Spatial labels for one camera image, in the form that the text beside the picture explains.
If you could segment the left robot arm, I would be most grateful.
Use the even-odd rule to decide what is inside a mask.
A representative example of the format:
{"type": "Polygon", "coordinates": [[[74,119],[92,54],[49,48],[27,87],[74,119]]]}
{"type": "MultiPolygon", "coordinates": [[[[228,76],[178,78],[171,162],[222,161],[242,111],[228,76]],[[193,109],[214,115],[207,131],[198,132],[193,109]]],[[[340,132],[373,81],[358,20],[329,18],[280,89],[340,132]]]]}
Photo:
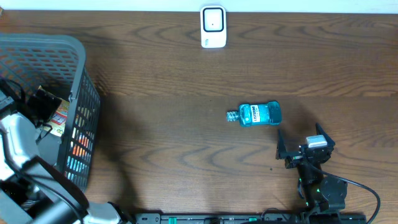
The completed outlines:
{"type": "Polygon", "coordinates": [[[84,193],[40,157],[39,144],[60,101],[26,103],[21,85],[1,79],[1,211],[12,223],[135,223],[113,203],[90,203],[84,193]]]}

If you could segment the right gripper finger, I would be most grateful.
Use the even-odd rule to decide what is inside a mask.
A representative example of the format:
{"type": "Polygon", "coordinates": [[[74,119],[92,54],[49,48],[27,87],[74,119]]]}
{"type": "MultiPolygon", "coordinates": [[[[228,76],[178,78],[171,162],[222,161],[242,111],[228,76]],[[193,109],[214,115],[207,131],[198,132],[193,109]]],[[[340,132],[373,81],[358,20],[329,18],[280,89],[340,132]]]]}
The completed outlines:
{"type": "Polygon", "coordinates": [[[329,135],[327,135],[327,133],[323,130],[323,128],[321,127],[321,125],[319,123],[315,124],[315,128],[316,128],[317,134],[322,135],[325,138],[325,140],[327,142],[327,146],[335,146],[334,140],[332,140],[332,138],[329,137],[329,135]]]}
{"type": "Polygon", "coordinates": [[[284,137],[283,137],[282,131],[279,129],[277,131],[277,150],[276,150],[275,158],[277,160],[285,159],[287,157],[286,153],[287,153],[287,150],[286,150],[285,143],[284,143],[284,137]]]}

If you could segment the blue mouthwash bottle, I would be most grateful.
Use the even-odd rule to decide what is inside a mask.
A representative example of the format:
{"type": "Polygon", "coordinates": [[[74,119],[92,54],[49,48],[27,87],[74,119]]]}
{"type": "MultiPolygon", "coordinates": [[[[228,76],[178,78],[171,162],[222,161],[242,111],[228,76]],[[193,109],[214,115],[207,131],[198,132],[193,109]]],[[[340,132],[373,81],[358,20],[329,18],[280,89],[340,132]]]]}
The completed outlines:
{"type": "Polygon", "coordinates": [[[242,127],[277,126],[282,122],[282,110],[277,101],[262,104],[241,104],[237,110],[226,112],[227,122],[238,122],[242,127]]]}

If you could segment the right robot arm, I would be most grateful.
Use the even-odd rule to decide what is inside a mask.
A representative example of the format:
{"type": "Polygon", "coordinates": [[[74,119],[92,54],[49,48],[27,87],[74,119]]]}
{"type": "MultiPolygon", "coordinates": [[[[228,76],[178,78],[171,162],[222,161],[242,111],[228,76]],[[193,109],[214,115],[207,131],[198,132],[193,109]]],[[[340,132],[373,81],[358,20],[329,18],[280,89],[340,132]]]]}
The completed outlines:
{"type": "Polygon", "coordinates": [[[297,151],[288,151],[282,131],[278,131],[276,159],[283,159],[287,169],[297,169],[297,190],[307,203],[307,211],[300,213],[301,223],[341,223],[340,210],[345,208],[347,183],[322,173],[321,165],[328,161],[335,142],[315,125],[317,134],[306,138],[297,151]]]}

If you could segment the yellow snack bag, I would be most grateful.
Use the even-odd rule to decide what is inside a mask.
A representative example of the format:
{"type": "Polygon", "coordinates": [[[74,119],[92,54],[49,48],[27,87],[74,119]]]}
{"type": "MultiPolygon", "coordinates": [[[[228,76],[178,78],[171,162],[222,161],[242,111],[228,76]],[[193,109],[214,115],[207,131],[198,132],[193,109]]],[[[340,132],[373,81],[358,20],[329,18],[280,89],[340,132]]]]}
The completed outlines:
{"type": "Polygon", "coordinates": [[[49,91],[45,90],[42,86],[39,86],[38,90],[43,91],[58,106],[57,109],[54,110],[53,115],[51,115],[50,119],[46,122],[44,130],[49,131],[50,128],[52,128],[50,133],[55,136],[61,137],[65,131],[70,103],[62,98],[53,95],[49,91]]]}

